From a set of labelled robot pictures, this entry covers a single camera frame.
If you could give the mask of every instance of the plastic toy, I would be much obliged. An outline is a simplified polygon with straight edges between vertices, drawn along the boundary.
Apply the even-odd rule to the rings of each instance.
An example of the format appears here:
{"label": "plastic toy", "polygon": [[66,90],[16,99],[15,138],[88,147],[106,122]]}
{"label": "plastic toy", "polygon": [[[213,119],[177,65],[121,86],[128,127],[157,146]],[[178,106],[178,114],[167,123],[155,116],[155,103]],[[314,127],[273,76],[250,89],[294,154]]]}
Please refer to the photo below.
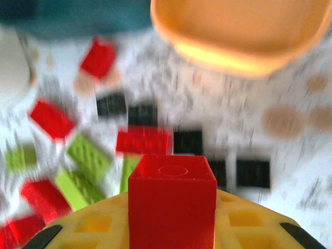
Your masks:
{"label": "plastic toy", "polygon": [[270,162],[237,160],[237,186],[270,188]]}
{"label": "plastic toy", "polygon": [[174,154],[203,155],[202,131],[174,131]]}
{"label": "plastic toy", "polygon": [[8,225],[0,228],[0,249],[15,249],[17,242]]}
{"label": "plastic toy", "polygon": [[37,101],[36,106],[30,113],[30,118],[44,129],[53,140],[61,139],[64,141],[75,126],[75,123],[62,111],[42,99]]}
{"label": "plastic toy", "polygon": [[23,197],[46,224],[69,214],[72,209],[50,180],[26,182],[21,190]]}
{"label": "plastic toy", "polygon": [[80,171],[93,184],[99,183],[111,165],[111,161],[82,135],[77,135],[68,148],[68,154]]}
{"label": "plastic toy", "polygon": [[130,176],[128,193],[56,220],[23,249],[156,249],[164,248],[164,242],[181,244],[168,248],[192,249],[204,241],[209,244],[200,248],[325,249],[294,220],[216,190],[204,157],[155,155],[143,156]]}
{"label": "plastic toy", "polygon": [[156,127],[129,127],[118,129],[116,153],[126,155],[170,154],[171,135],[167,129]]}
{"label": "plastic toy", "polygon": [[36,151],[33,145],[21,145],[14,151],[6,152],[7,170],[16,172],[37,166]]}
{"label": "plastic toy", "polygon": [[157,107],[147,104],[129,106],[128,126],[158,126]]}
{"label": "plastic toy", "polygon": [[213,249],[216,187],[205,157],[144,155],[128,180],[130,249]]}
{"label": "plastic toy", "polygon": [[104,194],[80,172],[62,170],[55,177],[55,183],[73,211],[105,199]]}
{"label": "plastic toy", "polygon": [[331,7],[331,0],[214,0],[208,6],[205,0],[151,0],[151,19],[190,61],[257,77],[316,45],[332,21]]}
{"label": "plastic toy", "polygon": [[123,93],[112,93],[97,100],[98,117],[114,117],[127,113],[125,95]]}
{"label": "plastic toy", "polygon": [[15,238],[16,245],[23,246],[45,227],[45,223],[38,215],[32,215],[23,219],[12,220],[8,223],[8,226]]}
{"label": "plastic toy", "polygon": [[226,189],[226,162],[225,160],[208,160],[210,168],[217,179],[218,188]]}
{"label": "plastic toy", "polygon": [[97,79],[103,79],[115,60],[115,50],[110,42],[94,38],[90,51],[80,68]]}
{"label": "plastic toy", "polygon": [[137,166],[140,156],[128,156],[124,157],[122,164],[122,174],[121,174],[121,182],[120,182],[120,193],[124,193],[128,191],[128,178],[130,174],[133,172],[135,167]]}

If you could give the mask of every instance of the black lego brick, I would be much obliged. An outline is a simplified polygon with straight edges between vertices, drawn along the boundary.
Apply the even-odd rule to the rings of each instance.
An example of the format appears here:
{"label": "black lego brick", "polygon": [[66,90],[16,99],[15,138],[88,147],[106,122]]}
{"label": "black lego brick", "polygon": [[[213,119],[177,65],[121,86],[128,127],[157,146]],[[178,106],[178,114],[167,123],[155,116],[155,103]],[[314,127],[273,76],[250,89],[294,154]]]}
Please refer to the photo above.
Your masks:
{"label": "black lego brick", "polygon": [[158,108],[152,104],[128,107],[129,126],[158,126]]}
{"label": "black lego brick", "polygon": [[117,92],[97,100],[98,117],[115,117],[127,113],[125,95]]}
{"label": "black lego brick", "polygon": [[237,186],[270,188],[270,161],[237,160]]}
{"label": "black lego brick", "polygon": [[55,225],[37,233],[22,249],[44,249],[61,231],[62,226]]}
{"label": "black lego brick", "polygon": [[227,178],[226,178],[226,161],[220,159],[208,160],[210,168],[217,179],[219,188],[226,188]]}
{"label": "black lego brick", "polygon": [[203,135],[197,131],[174,131],[174,154],[203,155]]}
{"label": "black lego brick", "polygon": [[280,226],[305,249],[326,249],[303,228],[297,227],[290,223],[280,223]]}

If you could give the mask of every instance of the square recess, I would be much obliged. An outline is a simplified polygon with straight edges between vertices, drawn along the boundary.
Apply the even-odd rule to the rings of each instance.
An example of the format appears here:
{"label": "square recess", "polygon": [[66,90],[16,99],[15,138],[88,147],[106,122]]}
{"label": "square recess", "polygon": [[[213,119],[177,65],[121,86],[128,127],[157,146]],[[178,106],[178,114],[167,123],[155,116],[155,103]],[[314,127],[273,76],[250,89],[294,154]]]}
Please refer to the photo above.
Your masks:
{"label": "square recess", "polygon": [[144,155],[128,183],[131,249],[213,248],[217,182],[204,156]]}
{"label": "square recess", "polygon": [[89,214],[76,228],[76,232],[107,232],[112,218],[108,215]]}
{"label": "square recess", "polygon": [[265,232],[241,232],[236,237],[243,249],[286,249],[273,235]]}

